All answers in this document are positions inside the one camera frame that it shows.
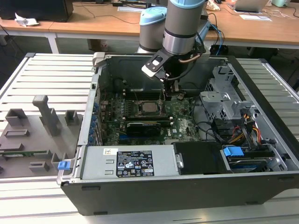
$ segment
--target computer case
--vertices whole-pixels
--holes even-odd
[[[73,12],[72,0],[0,0],[0,17],[15,18],[15,13],[25,18],[67,22]]]

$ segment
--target blue cable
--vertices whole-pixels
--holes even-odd
[[[215,25],[213,25],[213,24],[211,24],[211,26],[214,28],[214,30],[219,34],[219,36],[220,36],[220,45],[219,45],[219,49],[218,49],[218,51],[217,51],[217,53],[216,53],[216,55],[218,55],[219,54],[219,52],[220,52],[220,49],[221,49],[221,46],[222,46],[222,37],[221,37],[221,32],[219,31],[219,29],[215,26]]]

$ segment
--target aluminum profile table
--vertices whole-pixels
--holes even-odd
[[[67,109],[84,114],[93,74],[91,61],[92,55],[36,54],[24,58],[0,91],[0,130],[6,126],[5,115],[10,108],[23,108],[27,115],[39,114],[31,104],[36,94],[47,94],[49,106],[54,107],[59,114]],[[298,122],[296,93],[268,64],[251,59],[239,59],[239,62],[272,106],[277,106],[277,112],[286,124],[290,128],[294,127],[295,120]],[[291,189],[263,205],[84,217],[56,184],[55,176],[0,179],[1,224],[297,224],[298,208],[299,189]]]

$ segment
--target table leg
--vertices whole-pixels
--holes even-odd
[[[58,42],[56,35],[54,33],[49,33],[47,35],[51,50],[53,54],[59,54],[59,49],[58,49]]]
[[[0,45],[1,46],[6,46],[7,45],[7,42],[6,42],[4,37],[5,37],[4,35],[0,35]]]

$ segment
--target wooden desk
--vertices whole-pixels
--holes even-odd
[[[54,22],[50,27],[50,32],[139,36],[140,13],[138,12],[118,12],[118,7],[112,5],[87,6],[84,3],[73,5],[74,12],[68,22]]]
[[[291,3],[291,7],[296,7],[299,15],[299,4]],[[225,8],[233,14],[235,13],[226,4],[220,4],[221,8]],[[248,47],[274,47],[278,48],[299,48],[299,18],[293,16],[293,8],[279,8],[276,6],[265,7],[269,13],[271,10],[279,10],[291,18],[278,18],[270,16],[272,21],[254,21],[244,20],[239,15],[231,15],[228,11],[221,9],[215,13],[217,16],[218,28],[225,35],[226,45],[248,46]],[[211,23],[215,24],[213,15],[209,15]],[[214,31],[209,31],[206,40],[215,40],[217,35]]]
[[[0,24],[11,35],[43,36],[47,37],[53,53],[59,53],[57,38],[84,38],[84,39],[107,39],[107,40],[139,40],[139,19],[137,12],[118,12],[117,7],[89,6],[84,3],[74,3],[74,12],[67,23],[50,21],[40,22],[40,26],[22,27],[15,21],[0,20]],[[296,7],[299,15],[299,4],[291,3]],[[226,3],[220,4],[233,14]],[[293,8],[266,7],[266,11],[279,10],[293,17]],[[271,15],[272,21],[244,20],[239,15],[231,15],[228,11],[209,11],[217,16],[218,27],[225,35],[226,45],[299,49],[299,18],[278,18]],[[121,21],[111,15],[130,22]],[[211,23],[215,23],[213,15],[209,16]],[[215,31],[209,31],[205,44],[211,45],[216,40]]]

